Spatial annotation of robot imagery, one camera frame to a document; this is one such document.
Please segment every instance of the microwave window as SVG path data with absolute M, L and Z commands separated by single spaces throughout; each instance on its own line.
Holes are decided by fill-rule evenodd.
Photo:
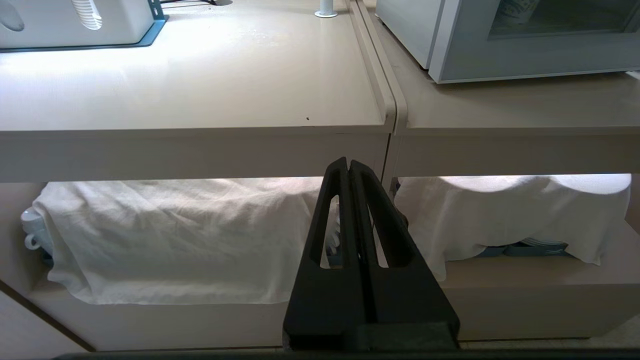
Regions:
M 640 0 L 502 0 L 490 38 L 632 33 Z

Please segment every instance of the white cloth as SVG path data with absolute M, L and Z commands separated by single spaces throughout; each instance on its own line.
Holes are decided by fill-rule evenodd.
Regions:
M 289 300 L 321 177 L 49 183 L 49 280 L 90 304 Z
M 600 264 L 612 224 L 625 218 L 630 174 L 400 178 L 395 204 L 439 281 L 445 262 L 527 237 L 568 244 Z

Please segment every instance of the appliance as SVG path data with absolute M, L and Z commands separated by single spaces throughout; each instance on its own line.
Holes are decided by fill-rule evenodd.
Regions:
M 159 0 L 0 0 L 0 51 L 150 45 L 164 20 Z
M 640 69 L 639 0 L 378 0 L 437 83 Z

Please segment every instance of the white cup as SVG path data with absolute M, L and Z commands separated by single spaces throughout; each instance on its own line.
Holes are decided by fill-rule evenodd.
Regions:
M 540 0 L 502 0 L 498 8 L 500 18 L 510 24 L 526 24 L 536 11 Z

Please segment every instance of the microwave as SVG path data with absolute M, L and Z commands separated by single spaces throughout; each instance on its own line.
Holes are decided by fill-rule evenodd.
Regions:
M 640 0 L 378 0 L 437 83 L 640 69 Z

